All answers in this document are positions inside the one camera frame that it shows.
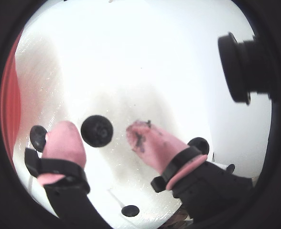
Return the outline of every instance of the white floor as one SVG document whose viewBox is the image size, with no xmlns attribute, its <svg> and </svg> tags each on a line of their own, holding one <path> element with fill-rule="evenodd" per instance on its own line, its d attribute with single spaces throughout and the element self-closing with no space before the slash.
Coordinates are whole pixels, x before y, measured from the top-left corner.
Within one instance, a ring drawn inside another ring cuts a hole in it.
<svg viewBox="0 0 281 229">
<path fill-rule="evenodd" d="M 136 119 L 150 119 L 186 143 L 204 137 L 211 146 L 209 160 L 214 152 L 216 162 L 234 163 L 236 174 L 259 175 L 271 106 L 264 96 L 253 96 L 250 107 L 230 98 L 217 38 L 228 31 L 238 40 L 253 35 L 232 2 L 54 0 L 47 4 L 53 6 L 39 11 L 26 25 L 15 55 L 22 122 L 13 161 L 37 202 L 54 214 L 44 189 L 24 165 L 31 127 L 50 130 L 58 121 L 70 120 L 80 128 L 96 114 L 113 123 L 114 137 L 104 148 L 84 143 L 88 197 L 114 228 L 154 229 L 180 206 L 171 192 L 153 191 L 150 182 L 158 174 L 130 150 L 125 128 Z M 122 204 L 138 206 L 140 214 L 122 216 Z"/>
</svg>

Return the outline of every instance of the round black knob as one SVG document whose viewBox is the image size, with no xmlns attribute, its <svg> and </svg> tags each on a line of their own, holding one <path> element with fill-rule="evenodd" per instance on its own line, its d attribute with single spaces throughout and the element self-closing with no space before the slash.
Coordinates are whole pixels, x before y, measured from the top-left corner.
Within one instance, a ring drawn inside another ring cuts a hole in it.
<svg viewBox="0 0 281 229">
<path fill-rule="evenodd" d="M 106 146 L 113 137 L 112 123 L 100 115 L 90 116 L 81 126 L 81 136 L 92 147 Z"/>
<path fill-rule="evenodd" d="M 35 150 L 39 152 L 43 152 L 46 140 L 47 130 L 41 125 L 34 125 L 30 130 L 30 141 L 35 148 Z"/>
<path fill-rule="evenodd" d="M 121 213 L 126 217 L 137 216 L 140 212 L 140 209 L 135 205 L 128 205 L 121 209 Z"/>
<path fill-rule="evenodd" d="M 209 152 L 209 144 L 208 142 L 202 137 L 196 137 L 189 141 L 189 146 L 195 146 L 199 149 L 203 155 L 207 155 Z"/>
</svg>

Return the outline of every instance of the black strap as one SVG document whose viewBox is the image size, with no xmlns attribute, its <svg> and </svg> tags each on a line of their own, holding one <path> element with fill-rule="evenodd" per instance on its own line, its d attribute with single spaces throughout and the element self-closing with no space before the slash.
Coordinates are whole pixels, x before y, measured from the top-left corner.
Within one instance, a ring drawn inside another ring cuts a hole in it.
<svg viewBox="0 0 281 229">
<path fill-rule="evenodd" d="M 87 193 L 90 192 L 90 187 L 87 183 L 83 168 L 74 162 L 60 159 L 39 158 L 35 150 L 26 148 L 25 164 L 30 174 L 34 177 L 38 177 L 40 174 L 44 173 L 65 175 L 65 178 L 52 184 L 52 186 L 61 188 L 75 186 L 84 189 Z"/>
<path fill-rule="evenodd" d="M 151 186 L 155 192 L 162 192 L 166 190 L 167 183 L 173 176 L 190 160 L 194 157 L 201 155 L 202 152 L 195 146 L 188 147 L 178 153 L 168 164 L 161 176 L 155 177 Z"/>
</svg>

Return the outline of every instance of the black knob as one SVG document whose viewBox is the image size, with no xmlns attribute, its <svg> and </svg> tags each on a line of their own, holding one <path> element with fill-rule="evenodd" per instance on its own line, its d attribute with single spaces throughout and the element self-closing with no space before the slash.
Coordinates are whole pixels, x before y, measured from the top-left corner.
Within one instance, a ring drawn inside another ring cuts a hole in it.
<svg viewBox="0 0 281 229">
<path fill-rule="evenodd" d="M 166 190 L 166 185 L 167 184 L 165 180 L 161 176 L 155 177 L 151 182 L 151 186 L 156 193 L 163 192 L 164 190 Z"/>
<path fill-rule="evenodd" d="M 137 216 L 140 212 L 140 209 L 135 205 L 128 205 L 121 209 L 121 213 L 127 217 Z"/>
<path fill-rule="evenodd" d="M 238 43 L 232 33 L 218 39 L 223 71 L 235 102 L 250 104 L 251 92 L 273 94 L 272 64 L 257 38 Z"/>
<path fill-rule="evenodd" d="M 92 147 L 106 146 L 113 137 L 112 123 L 100 115 L 90 116 L 81 126 L 81 136 Z"/>
<path fill-rule="evenodd" d="M 209 144 L 208 142 L 202 137 L 196 137 L 189 141 L 189 146 L 195 146 L 199 149 L 203 155 L 208 155 L 209 152 Z"/>
<path fill-rule="evenodd" d="M 227 168 L 226 168 L 226 171 L 229 172 L 229 173 L 233 173 L 235 170 L 235 165 L 234 164 L 231 164 L 229 165 Z"/>
<path fill-rule="evenodd" d="M 33 147 L 39 152 L 43 152 L 44 150 L 46 133 L 47 130 L 41 125 L 34 125 L 30 130 L 30 141 Z"/>
</svg>

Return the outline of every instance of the pink glove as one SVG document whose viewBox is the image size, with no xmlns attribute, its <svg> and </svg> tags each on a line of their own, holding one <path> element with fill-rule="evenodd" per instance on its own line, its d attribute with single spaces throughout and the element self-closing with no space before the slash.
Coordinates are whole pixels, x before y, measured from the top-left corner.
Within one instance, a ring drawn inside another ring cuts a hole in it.
<svg viewBox="0 0 281 229">
<path fill-rule="evenodd" d="M 86 154 L 82 139 L 77 127 L 69 122 L 62 121 L 46 134 L 46 145 L 43 150 L 42 158 L 53 158 L 72 161 L 82 168 L 85 167 Z M 38 176 L 37 181 L 40 185 L 52 184 L 65 175 L 45 173 Z"/>
<path fill-rule="evenodd" d="M 126 130 L 127 140 L 132 150 L 160 175 L 170 161 L 189 146 L 150 121 L 136 121 Z M 195 170 L 207 160 L 207 155 L 199 155 L 182 167 L 168 182 L 166 189 L 171 190 L 175 183 Z"/>
</svg>

